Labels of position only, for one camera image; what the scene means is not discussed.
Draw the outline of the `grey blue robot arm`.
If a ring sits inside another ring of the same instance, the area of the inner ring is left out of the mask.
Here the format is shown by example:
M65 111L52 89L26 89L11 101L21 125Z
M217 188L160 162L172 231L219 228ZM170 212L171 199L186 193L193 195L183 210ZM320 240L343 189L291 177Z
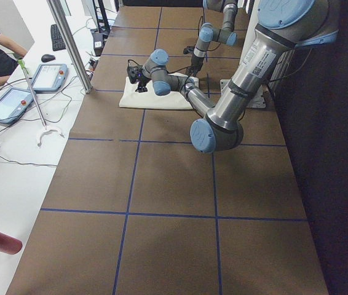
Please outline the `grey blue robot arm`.
M169 74L168 54L153 51L143 65L129 66L128 77L145 92L151 84L154 93L164 96L179 92L200 114L190 129L193 146L200 152L212 153L237 147L243 138L239 122L249 101L275 69L281 55L297 48L332 43L338 34L339 1L261 1L255 40L242 58L234 75L224 86L217 103L212 102L192 79L202 66L211 41L233 45L236 40L234 20L236 1L205 1L204 7L224 16L221 29L204 23L192 52L190 72L184 76Z
M214 27L208 22L201 25L195 46L189 48L192 57L191 65L186 71L187 76L196 76L201 70L204 58L212 41L233 46L237 40L237 34L234 32L234 24L238 12L238 1L206 0L203 1L203 7L204 9L221 12L223 14L223 22L221 28Z

